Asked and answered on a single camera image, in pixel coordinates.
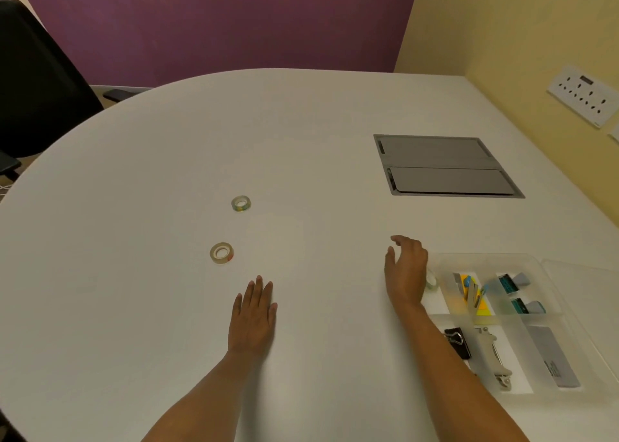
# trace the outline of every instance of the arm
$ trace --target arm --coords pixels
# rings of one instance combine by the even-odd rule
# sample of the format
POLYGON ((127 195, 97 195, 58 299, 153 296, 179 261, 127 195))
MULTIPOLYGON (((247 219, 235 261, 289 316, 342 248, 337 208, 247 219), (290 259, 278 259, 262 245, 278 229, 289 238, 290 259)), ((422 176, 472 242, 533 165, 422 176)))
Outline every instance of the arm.
POLYGON ((241 395, 275 330, 273 284, 262 278, 236 296, 228 331, 228 352, 209 374, 161 416, 142 442, 233 442, 241 395))
POLYGON ((429 413, 441 442, 527 442, 514 420, 467 368, 421 304, 428 251, 421 242, 391 237, 402 252, 385 257, 387 293, 419 367, 429 413))

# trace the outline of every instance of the left forearm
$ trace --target left forearm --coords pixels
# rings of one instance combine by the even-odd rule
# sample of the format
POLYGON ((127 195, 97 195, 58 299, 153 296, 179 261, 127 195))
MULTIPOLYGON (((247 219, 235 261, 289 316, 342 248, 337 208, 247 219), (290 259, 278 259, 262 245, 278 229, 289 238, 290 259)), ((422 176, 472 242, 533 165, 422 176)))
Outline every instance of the left forearm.
POLYGON ((250 355, 228 352, 157 421, 143 442, 232 442, 253 365, 250 355))

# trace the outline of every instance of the white table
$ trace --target white table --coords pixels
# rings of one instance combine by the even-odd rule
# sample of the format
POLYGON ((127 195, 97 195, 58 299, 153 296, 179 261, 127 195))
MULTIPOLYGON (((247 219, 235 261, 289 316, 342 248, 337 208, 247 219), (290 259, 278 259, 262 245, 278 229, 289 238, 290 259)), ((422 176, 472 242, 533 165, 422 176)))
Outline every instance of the white table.
MULTIPOLYGON (((432 439, 383 291, 396 233, 430 252, 619 256, 619 230, 464 78, 249 70, 122 102, 0 204, 0 407, 30 442, 140 440, 224 354, 235 294, 262 274, 278 329, 238 438, 432 439), (375 133, 477 136, 526 199, 392 196, 375 133), (222 241, 235 257, 218 266, 222 241)), ((610 314, 614 291, 592 287, 610 314)), ((534 441, 616 439, 616 406, 510 413, 534 441)))

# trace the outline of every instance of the chair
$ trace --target chair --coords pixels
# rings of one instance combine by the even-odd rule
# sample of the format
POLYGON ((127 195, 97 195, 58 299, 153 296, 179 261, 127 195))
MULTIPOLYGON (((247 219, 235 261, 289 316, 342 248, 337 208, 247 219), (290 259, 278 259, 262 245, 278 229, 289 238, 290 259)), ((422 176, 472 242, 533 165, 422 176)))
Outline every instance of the chair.
MULTIPOLYGON (((44 151, 103 106, 45 28, 17 0, 0 0, 0 63, 0 175, 15 181, 18 157, 44 151)), ((134 95, 107 93, 113 101, 134 95)))

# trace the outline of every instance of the transparent container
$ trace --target transparent container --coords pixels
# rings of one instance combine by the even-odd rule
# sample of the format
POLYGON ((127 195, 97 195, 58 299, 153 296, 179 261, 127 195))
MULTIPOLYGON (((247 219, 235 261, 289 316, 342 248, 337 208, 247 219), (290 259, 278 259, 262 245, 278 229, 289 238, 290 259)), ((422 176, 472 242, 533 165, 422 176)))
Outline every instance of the transparent container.
POLYGON ((619 380, 599 349, 593 344, 574 313, 563 300, 544 267, 533 257, 522 254, 433 254, 428 267, 438 281, 438 290, 426 291, 423 305, 438 328, 453 324, 462 329, 471 359, 471 370, 502 404, 513 402, 594 402, 619 395, 619 380), (467 304, 454 280, 454 273, 471 275, 482 287, 488 285, 484 300, 485 315, 467 304), (530 285, 507 294, 498 278, 524 273, 530 285), (539 301, 546 313, 518 313, 512 300, 539 301), (528 326, 545 326, 552 333, 574 371, 579 386, 564 388, 555 383, 549 367, 535 345, 528 326), (511 389, 501 383, 484 359, 479 329, 496 336, 494 342, 504 368, 511 370, 511 389))

